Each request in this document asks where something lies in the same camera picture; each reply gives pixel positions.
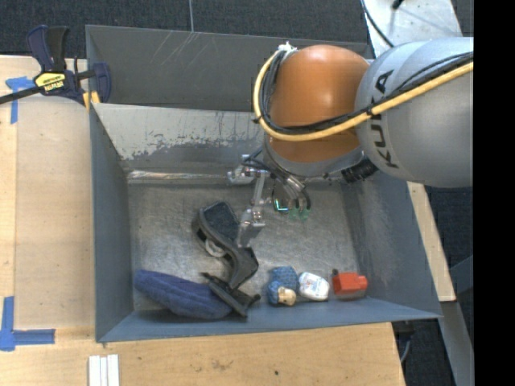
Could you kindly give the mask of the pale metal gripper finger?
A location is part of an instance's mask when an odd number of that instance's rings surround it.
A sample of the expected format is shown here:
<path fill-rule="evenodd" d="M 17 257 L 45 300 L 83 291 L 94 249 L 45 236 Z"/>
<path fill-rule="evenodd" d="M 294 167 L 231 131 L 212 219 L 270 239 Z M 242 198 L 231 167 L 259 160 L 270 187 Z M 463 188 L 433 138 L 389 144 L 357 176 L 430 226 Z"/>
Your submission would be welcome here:
<path fill-rule="evenodd" d="M 241 214 L 237 233 L 237 246 L 249 247 L 250 241 L 266 226 L 263 209 L 248 207 Z"/>
<path fill-rule="evenodd" d="M 256 170 L 249 166 L 237 166 L 227 172 L 229 185 L 249 185 L 256 179 Z"/>

